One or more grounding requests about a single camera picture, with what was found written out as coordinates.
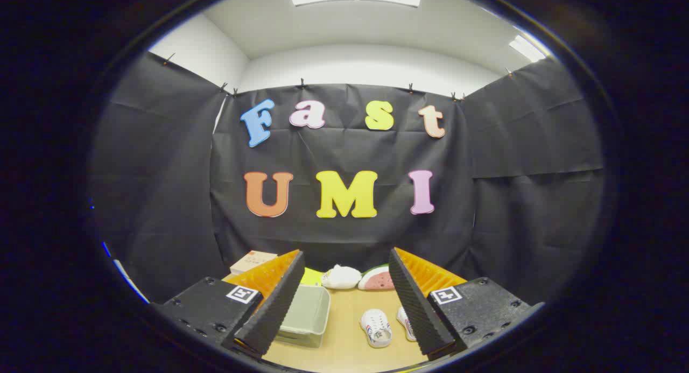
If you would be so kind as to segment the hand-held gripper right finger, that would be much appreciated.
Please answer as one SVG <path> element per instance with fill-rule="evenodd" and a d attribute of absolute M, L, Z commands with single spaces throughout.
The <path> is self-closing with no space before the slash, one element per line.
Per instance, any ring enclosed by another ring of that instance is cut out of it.
<path fill-rule="evenodd" d="M 389 270 L 421 353 L 433 361 L 479 348 L 536 314 L 530 305 L 487 277 L 465 280 L 394 248 Z"/>

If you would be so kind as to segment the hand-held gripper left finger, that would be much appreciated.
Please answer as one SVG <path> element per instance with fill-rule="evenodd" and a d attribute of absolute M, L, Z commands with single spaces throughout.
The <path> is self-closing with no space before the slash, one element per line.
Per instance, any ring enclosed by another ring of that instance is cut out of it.
<path fill-rule="evenodd" d="M 240 275 L 205 277 L 154 308 L 216 349 L 261 358 L 279 332 L 305 270 L 293 250 Z"/>

